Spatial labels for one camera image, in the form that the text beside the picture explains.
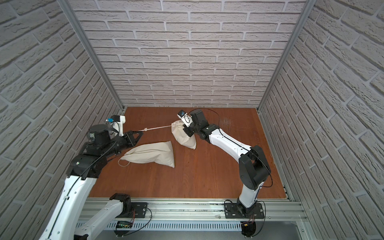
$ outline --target white cloth bag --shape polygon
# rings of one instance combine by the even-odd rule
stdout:
[[[175,159],[173,157],[171,141],[156,142],[137,146],[126,152],[120,160],[126,160],[128,162],[134,163],[155,162],[173,168],[175,167]]]
[[[196,148],[196,138],[195,135],[188,137],[188,135],[183,130],[183,121],[178,120],[171,124],[171,130],[173,136],[176,138],[176,141],[183,146],[195,149]]]

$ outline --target black joint housing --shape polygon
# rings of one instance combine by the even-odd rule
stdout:
[[[251,147],[251,150],[239,158],[240,179],[249,189],[256,190],[260,183],[267,179],[270,172],[264,151],[257,145]]]

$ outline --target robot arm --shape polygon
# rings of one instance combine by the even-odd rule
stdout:
[[[201,109],[191,111],[190,116],[183,110],[177,115],[184,122],[184,132],[188,136],[196,133],[201,139],[223,149],[239,163],[243,190],[237,209],[240,216],[248,217],[254,209],[261,186],[271,172],[263,149],[243,144],[227,135],[217,125],[209,124]]]

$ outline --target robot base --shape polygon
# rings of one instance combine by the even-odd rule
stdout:
[[[255,203],[252,207],[246,210],[246,214],[242,215],[239,209],[243,208],[240,203],[224,203],[225,218],[254,218],[264,219],[264,210],[261,203]]]

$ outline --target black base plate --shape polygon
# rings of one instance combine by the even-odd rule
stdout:
[[[124,218],[132,218],[133,210],[135,210],[135,218],[145,218],[145,213],[147,212],[148,203],[146,202],[133,202],[132,203],[132,212],[128,215],[125,215]]]
[[[241,216],[237,210],[237,203],[224,203],[225,218],[253,218],[264,219],[264,210],[261,203],[255,203],[255,207],[245,216]]]

